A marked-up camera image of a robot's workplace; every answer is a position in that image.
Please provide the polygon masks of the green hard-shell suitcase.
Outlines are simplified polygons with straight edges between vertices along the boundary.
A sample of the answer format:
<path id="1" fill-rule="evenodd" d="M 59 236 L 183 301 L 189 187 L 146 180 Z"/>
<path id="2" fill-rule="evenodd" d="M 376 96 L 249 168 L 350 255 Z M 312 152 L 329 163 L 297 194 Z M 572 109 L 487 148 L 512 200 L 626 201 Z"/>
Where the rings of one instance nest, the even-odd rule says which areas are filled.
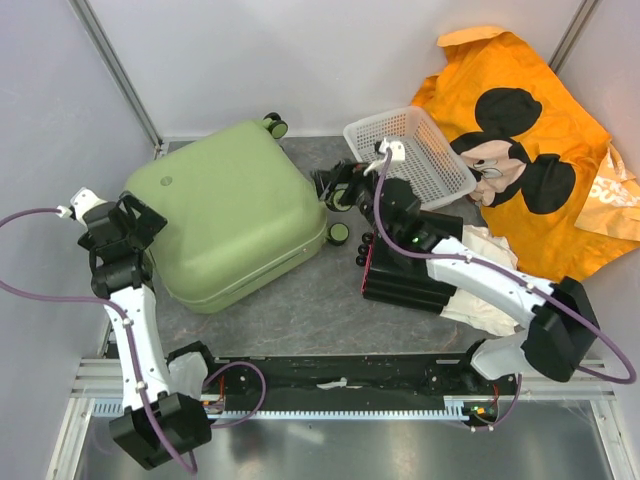
<path id="1" fill-rule="evenodd" d="M 126 191 L 167 221 L 147 252 L 167 292 L 191 311 L 221 311 L 348 239 L 279 145 L 285 129 L 277 115 L 237 123 L 127 180 Z"/>

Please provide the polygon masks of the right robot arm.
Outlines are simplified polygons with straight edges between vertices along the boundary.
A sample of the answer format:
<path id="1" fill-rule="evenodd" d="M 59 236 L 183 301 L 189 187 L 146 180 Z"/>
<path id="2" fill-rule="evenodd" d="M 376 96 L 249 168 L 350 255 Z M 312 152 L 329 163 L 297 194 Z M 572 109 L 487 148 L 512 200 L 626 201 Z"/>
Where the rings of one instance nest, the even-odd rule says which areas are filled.
<path id="1" fill-rule="evenodd" d="M 579 281 L 530 276 L 473 252 L 453 232 L 460 218 L 422 210 L 408 181 L 381 179 L 362 163 L 341 161 L 312 171 L 311 179 L 330 208 L 358 208 L 398 264 L 425 261 L 430 279 L 476 296 L 520 326 L 515 334 L 469 349 L 469 362 L 457 371 L 465 391 L 481 393 L 495 379 L 528 371 L 566 383 L 579 369 L 599 328 Z"/>

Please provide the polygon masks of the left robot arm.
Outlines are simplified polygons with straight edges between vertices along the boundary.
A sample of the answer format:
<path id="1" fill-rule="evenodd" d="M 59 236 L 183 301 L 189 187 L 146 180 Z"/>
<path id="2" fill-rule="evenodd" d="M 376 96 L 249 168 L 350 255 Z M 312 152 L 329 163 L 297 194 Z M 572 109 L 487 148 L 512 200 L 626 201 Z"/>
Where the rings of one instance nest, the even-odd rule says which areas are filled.
<path id="1" fill-rule="evenodd" d="M 122 369 L 124 413 L 110 434 L 146 470 L 179 461 L 211 439 L 201 396 L 216 388 L 220 371 L 200 342 L 162 350 L 146 250 L 168 222 L 130 193 L 107 201 L 83 188 L 71 205 L 86 228 L 78 243 L 89 253 L 91 289 L 111 321 Z"/>

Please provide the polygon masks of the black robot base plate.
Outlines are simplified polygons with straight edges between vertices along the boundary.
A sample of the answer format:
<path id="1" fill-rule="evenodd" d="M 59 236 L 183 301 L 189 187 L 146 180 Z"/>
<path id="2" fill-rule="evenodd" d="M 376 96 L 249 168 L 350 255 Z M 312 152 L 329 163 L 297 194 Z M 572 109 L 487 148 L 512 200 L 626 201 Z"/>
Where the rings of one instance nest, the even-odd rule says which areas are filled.
<path id="1" fill-rule="evenodd" d="M 221 394 L 225 406 L 252 410 L 439 409 L 447 397 L 506 398 L 516 377 L 487 380 L 474 372 L 464 354 L 312 355 L 244 357 L 204 387 Z"/>

